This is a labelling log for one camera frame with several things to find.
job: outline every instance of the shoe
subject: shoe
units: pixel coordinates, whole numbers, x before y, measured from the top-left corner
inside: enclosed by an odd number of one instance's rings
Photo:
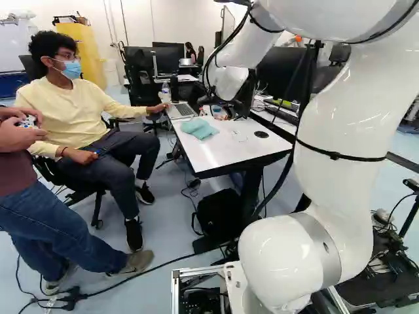
[[[140,251],[128,255],[126,266],[117,273],[106,273],[108,277],[119,275],[135,275],[142,273],[153,261],[155,257],[153,251]]]
[[[137,218],[132,220],[125,220],[126,227],[126,241],[132,252],[137,252],[143,249],[143,236],[141,234],[143,228]]]
[[[57,281],[45,281],[44,293],[47,296],[53,296],[60,291],[60,286],[67,281],[73,275],[77,269],[77,265],[69,262],[64,275]]]
[[[142,188],[136,186],[136,195],[138,200],[146,205],[151,205],[155,202],[155,197],[151,194],[147,183],[144,183]]]

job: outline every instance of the yellow board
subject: yellow board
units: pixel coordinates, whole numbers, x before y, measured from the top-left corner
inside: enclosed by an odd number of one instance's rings
[[[102,90],[106,89],[107,82],[93,29],[80,23],[57,23],[56,27],[58,33],[69,35],[77,41],[83,78],[95,83]]]

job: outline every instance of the white game controller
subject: white game controller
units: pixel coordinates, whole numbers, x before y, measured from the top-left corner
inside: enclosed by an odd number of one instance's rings
[[[19,128],[24,129],[37,129],[38,127],[35,125],[35,122],[37,120],[36,116],[32,116],[31,114],[26,115],[26,120],[19,122],[17,126]]]

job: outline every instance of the chair wheel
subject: chair wheel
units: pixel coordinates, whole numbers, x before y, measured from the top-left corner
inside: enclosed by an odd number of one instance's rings
[[[98,224],[95,225],[95,228],[96,228],[96,230],[101,230],[102,227],[103,227],[103,220],[102,219],[99,219],[98,220]]]

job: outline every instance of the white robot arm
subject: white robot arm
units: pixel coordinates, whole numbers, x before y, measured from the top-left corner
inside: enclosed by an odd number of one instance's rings
[[[298,313],[311,293],[349,280],[373,248],[371,190],[391,138],[419,92],[418,0],[260,0],[264,28],[351,43],[338,77],[306,107],[294,164],[312,200],[303,213],[254,222],[239,241],[240,262],[273,313]],[[279,33],[246,25],[209,65],[215,93],[233,99]]]

